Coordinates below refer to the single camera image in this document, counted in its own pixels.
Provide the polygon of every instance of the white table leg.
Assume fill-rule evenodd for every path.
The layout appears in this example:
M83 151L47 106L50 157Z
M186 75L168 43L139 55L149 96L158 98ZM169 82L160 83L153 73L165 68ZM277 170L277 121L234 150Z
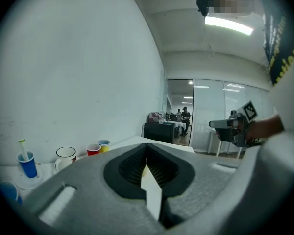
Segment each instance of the white table leg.
M221 145L222 145L222 141L219 140L219 145L218 145L218 149L217 149L216 157L219 156L219 152L220 152Z
M230 145L231 145L231 143L229 142L229 146L228 146L228 148L227 148L227 154L229 154Z
M213 137L213 133L212 133L212 131L211 131L211 132L210 132L210 141L209 141L209 147L208 147L208 152L207 152L207 153L210 153L210 150L211 150L212 137Z
M242 148L240 147L239 153L236 156L236 159L238 159L240 157L240 153L241 153Z

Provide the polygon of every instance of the person in black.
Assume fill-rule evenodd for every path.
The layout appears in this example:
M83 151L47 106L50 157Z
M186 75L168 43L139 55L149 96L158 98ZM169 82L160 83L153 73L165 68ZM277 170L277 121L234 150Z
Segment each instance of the person in black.
M187 111L187 107L183 108L183 112L181 114L181 117L182 117L182 123L186 124L185 130L182 127L182 134L181 135L186 136L188 126L190 125L190 118L191 118L191 114Z

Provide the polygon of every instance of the person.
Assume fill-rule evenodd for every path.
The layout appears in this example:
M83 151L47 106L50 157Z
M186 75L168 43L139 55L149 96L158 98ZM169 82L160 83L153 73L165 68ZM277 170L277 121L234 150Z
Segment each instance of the person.
M178 122L180 122L180 121L182 120L182 117L181 117L181 110L180 110L180 109L177 110L177 113L176 113L176 119L177 119Z
M217 3L220 12L253 12L264 17L263 47L274 86L269 99L278 114L250 123L246 139L269 138L283 130L294 130L294 13L283 0L231 0L237 7L229 7L226 0Z
M181 134L181 136L186 136L188 126L190 125L190 118L191 118L191 114L187 111L187 107L186 106L184 106L184 108L183 108L183 112L181 114L181 117L182 117L182 123L185 123L186 124L185 129L182 127L182 134Z

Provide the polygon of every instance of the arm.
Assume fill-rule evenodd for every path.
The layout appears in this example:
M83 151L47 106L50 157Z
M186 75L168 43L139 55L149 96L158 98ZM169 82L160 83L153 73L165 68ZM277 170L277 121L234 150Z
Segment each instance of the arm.
M249 125L246 139L269 138L284 130L278 114L263 120L254 121Z

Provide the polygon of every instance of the yellow cup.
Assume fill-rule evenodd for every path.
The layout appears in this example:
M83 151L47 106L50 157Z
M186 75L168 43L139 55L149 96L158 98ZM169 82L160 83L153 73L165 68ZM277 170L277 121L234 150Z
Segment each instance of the yellow cup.
M109 150L110 141L106 139L101 139L97 142L101 146L100 153L106 152Z

